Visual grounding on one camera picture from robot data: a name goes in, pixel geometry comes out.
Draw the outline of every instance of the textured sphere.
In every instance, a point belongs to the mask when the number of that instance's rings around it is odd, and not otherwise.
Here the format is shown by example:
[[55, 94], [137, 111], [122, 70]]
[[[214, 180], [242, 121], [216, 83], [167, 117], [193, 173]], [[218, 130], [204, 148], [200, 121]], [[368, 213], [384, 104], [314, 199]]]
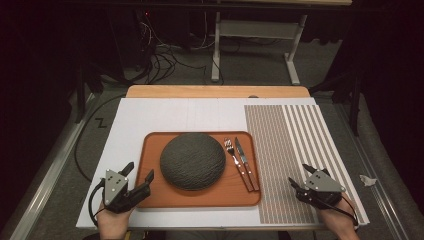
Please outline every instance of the textured sphere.
[[165, 146], [160, 168], [172, 185], [184, 190], [201, 190], [221, 177], [225, 152], [218, 141], [205, 133], [183, 133]]

